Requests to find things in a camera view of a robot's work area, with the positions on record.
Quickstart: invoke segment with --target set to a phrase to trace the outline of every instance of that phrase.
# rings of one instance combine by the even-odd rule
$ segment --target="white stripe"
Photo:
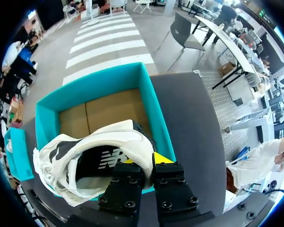
[[[57,29],[59,29],[60,27],[62,27],[63,25],[65,25],[65,23],[68,21],[68,19],[64,19],[63,22],[57,27]]]
[[[57,24],[55,24],[54,26],[52,26],[50,28],[50,30],[48,32],[46,32],[46,34],[44,35],[44,38],[46,38],[49,34],[51,34],[52,32],[54,32],[56,30],[56,27],[60,24],[61,22],[58,22]]]
[[[130,49],[130,48],[135,48],[135,47],[141,47],[145,46],[145,42],[143,40],[133,40],[133,41],[127,41],[127,42],[122,42],[122,43],[117,43],[117,44],[111,44],[103,47],[99,47],[97,49],[85,52],[83,54],[80,54],[70,60],[67,61],[66,63],[66,69],[69,68],[70,66],[73,66],[75,64],[78,64],[82,61],[85,61],[90,58],[94,58],[96,56],[105,54],[105,53],[110,53],[114,51],[120,51],[120,50],[125,50],[125,49]]]
[[[111,19],[120,18],[120,17],[129,17],[129,15],[123,14],[123,13],[114,15],[113,17],[111,17],[110,15],[102,15],[102,16],[96,17],[96,19],[100,19],[101,21],[106,21],[106,20],[111,20]],[[85,21],[82,22],[82,24],[86,24],[90,21],[91,21],[91,19],[85,20]]]
[[[90,39],[87,40],[83,43],[80,43],[74,47],[71,48],[70,53],[73,53],[77,50],[80,50],[82,48],[85,48],[87,46],[93,45],[93,44],[97,44],[106,40],[110,40],[110,39],[116,39],[116,38],[120,38],[120,37],[126,37],[126,36],[131,36],[131,35],[139,35],[139,31],[138,30],[133,30],[133,31],[126,31],[126,32],[117,32],[117,33],[112,33],[109,35],[104,35],[104,36],[100,36],[94,39]]]
[[[119,19],[119,20],[109,20],[107,22],[100,22],[98,24],[95,24],[94,26],[89,26],[89,27],[86,27],[86,28],[80,30],[78,32],[78,35],[83,33],[83,32],[87,32],[89,30],[93,30],[94,28],[97,28],[97,27],[102,27],[102,26],[112,25],[112,24],[118,24],[118,23],[126,22],[126,21],[133,21],[133,20],[131,18],[124,18],[124,19]]]
[[[127,15],[127,14],[125,14],[125,15],[119,15],[119,16],[116,16],[116,17],[113,17],[113,19],[115,19],[115,18],[123,18],[123,17],[129,17],[129,15]],[[102,23],[102,22],[104,22],[104,21],[115,21],[115,20],[111,20],[111,18],[112,17],[108,17],[108,18],[104,18],[104,19],[101,19],[100,20],[100,23]],[[87,24],[83,24],[83,25],[81,25],[81,27],[80,28],[85,28],[85,27],[88,27],[88,26],[92,26],[93,25],[93,23],[92,23],[92,21],[89,21],[89,23],[87,23]]]
[[[105,27],[105,28],[102,28],[102,29],[99,29],[99,30],[96,30],[96,31],[92,31],[92,32],[86,33],[84,35],[81,35],[81,36],[75,38],[74,43],[77,42],[77,41],[80,41],[82,39],[85,39],[87,37],[100,34],[102,32],[108,32],[108,31],[122,29],[122,28],[127,28],[127,27],[135,27],[135,24],[134,23],[130,23],[130,24],[125,24],[125,25],[115,25],[115,26]]]
[[[84,77],[86,75],[89,75],[90,73],[93,72],[98,72],[101,70],[105,70],[111,67],[115,67],[118,65],[126,65],[126,64],[131,64],[131,63],[137,63],[137,62],[142,62],[144,64],[152,64],[153,59],[149,53],[147,54],[139,54],[139,55],[133,55],[129,57],[123,57],[123,58],[118,58],[110,61],[105,61],[97,65],[89,66],[85,69],[82,69],[78,72],[75,72],[63,79],[63,85],[68,84],[76,79],[79,79],[81,77]]]

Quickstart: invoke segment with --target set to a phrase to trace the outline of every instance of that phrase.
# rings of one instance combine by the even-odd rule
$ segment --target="cardboard bottom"
[[[104,126],[133,119],[151,134],[138,88],[101,97],[59,113],[60,133],[83,138]]]

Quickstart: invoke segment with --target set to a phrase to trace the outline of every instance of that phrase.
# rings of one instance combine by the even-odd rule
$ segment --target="white shirt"
[[[248,159],[227,166],[233,176],[234,186],[240,188],[265,178],[275,165],[280,142],[278,139],[264,142],[250,151],[251,156]]]
[[[3,58],[2,67],[7,67],[11,65],[14,62],[14,60],[17,58],[18,56],[17,46],[19,45],[19,43],[20,41],[17,41],[9,46]]]
[[[232,26],[234,29],[237,29],[240,31],[243,28],[243,24],[241,21],[236,20],[234,26]]]

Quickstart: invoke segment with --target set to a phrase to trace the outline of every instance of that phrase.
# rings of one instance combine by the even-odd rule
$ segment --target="white sneaker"
[[[77,206],[104,193],[117,162],[131,159],[144,172],[150,186],[154,148],[140,126],[126,120],[75,139],[58,135],[40,152],[35,149],[35,171],[52,193]]]

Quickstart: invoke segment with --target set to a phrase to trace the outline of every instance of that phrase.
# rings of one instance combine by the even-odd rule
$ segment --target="diamond plate floor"
[[[222,130],[236,122],[236,119],[259,109],[259,104],[242,105],[237,107],[231,100],[226,88],[218,86],[215,90],[212,87],[221,80],[218,72],[201,71],[203,83],[212,99],[214,109],[219,120],[223,144],[225,149],[225,160],[233,160],[235,156],[245,147],[255,148],[259,145],[256,128],[233,131],[227,134]]]

